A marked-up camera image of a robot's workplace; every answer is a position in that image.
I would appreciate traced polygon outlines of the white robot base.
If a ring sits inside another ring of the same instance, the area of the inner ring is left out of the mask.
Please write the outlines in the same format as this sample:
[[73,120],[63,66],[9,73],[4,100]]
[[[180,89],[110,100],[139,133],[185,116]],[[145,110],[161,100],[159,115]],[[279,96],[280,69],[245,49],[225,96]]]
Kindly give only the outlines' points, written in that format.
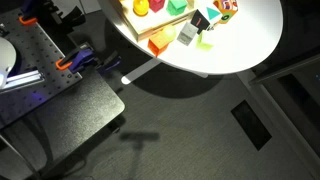
[[6,85],[7,78],[16,62],[16,50],[5,38],[0,37],[0,89]]

